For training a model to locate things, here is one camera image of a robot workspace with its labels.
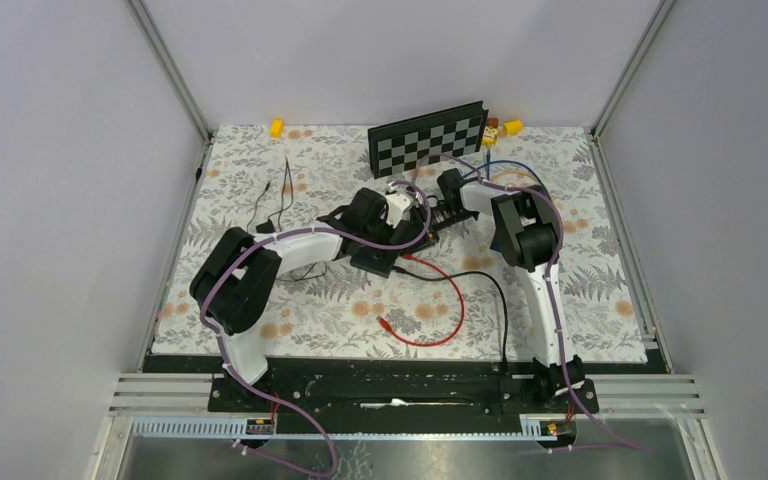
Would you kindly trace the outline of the black ribbed network switch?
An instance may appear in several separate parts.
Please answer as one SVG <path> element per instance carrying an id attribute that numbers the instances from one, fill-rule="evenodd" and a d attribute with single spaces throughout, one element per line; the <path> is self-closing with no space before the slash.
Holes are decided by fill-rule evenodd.
<path id="1" fill-rule="evenodd" d="M 494 234 L 493 234 L 493 237 L 492 237 L 492 240 L 491 240 L 491 244 L 490 244 L 490 249 L 495 251 L 495 252 L 497 252 L 497 253 L 502 253 L 503 252 L 503 248 L 502 248 L 502 234 L 501 234 L 501 232 L 499 230 L 496 230 L 494 232 Z"/>

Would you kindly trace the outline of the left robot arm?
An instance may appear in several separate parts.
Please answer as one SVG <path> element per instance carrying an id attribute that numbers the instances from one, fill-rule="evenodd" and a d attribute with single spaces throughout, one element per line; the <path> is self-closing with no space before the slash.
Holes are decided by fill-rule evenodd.
<path id="1" fill-rule="evenodd" d="M 202 323 L 217 337 L 223 367 L 235 382 L 232 398 L 248 411 L 269 401 L 268 362 L 253 329 L 279 276 L 348 259 L 354 268 L 386 278 L 397 257 L 428 239 L 427 195 L 405 182 L 378 193 L 359 190 L 347 205 L 310 225 L 269 234 L 227 230 L 190 284 Z"/>

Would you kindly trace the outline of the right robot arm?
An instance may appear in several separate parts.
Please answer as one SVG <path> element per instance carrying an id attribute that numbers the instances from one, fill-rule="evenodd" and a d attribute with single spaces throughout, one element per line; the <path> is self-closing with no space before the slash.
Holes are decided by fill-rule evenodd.
<path id="1" fill-rule="evenodd" d="M 444 171 L 437 185 L 450 222 L 481 216 L 493 221 L 491 249 L 515 269 L 523 285 L 535 334 L 530 341 L 534 360 L 549 368 L 571 361 L 572 350 L 559 346 L 557 332 L 565 325 L 558 282 L 562 222 L 547 190 L 491 185 L 467 179 L 456 169 Z"/>

